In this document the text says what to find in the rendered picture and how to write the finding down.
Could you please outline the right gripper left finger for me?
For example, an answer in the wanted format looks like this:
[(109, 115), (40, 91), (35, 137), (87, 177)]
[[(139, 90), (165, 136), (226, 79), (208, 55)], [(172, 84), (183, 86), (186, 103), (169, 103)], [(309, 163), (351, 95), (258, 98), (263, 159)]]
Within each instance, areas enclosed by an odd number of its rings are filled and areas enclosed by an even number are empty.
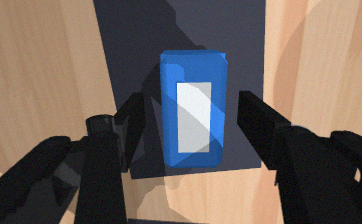
[(73, 224), (127, 224), (121, 173), (146, 125), (143, 92), (85, 123), (80, 140), (49, 137), (0, 177), (0, 224), (59, 224), (78, 188)]

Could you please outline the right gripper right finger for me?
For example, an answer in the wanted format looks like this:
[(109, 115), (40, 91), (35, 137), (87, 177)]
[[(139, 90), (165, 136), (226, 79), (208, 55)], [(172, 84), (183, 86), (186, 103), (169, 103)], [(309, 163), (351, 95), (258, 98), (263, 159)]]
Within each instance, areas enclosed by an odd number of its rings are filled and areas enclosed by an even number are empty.
[(291, 123), (251, 91), (239, 91), (237, 124), (276, 170), (284, 224), (362, 224), (362, 136), (343, 130), (320, 137)]

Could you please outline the dark grey mat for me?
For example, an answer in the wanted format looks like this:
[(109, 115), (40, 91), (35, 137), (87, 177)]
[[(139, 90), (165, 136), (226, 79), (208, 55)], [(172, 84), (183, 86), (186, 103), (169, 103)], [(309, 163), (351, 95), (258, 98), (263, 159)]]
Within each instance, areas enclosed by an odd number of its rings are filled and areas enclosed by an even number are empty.
[[(146, 125), (131, 180), (262, 168), (237, 124), (239, 91), (263, 101), (266, 0), (93, 0), (116, 110), (143, 92)], [(227, 66), (222, 162), (214, 168), (164, 163), (160, 54), (217, 50)]]

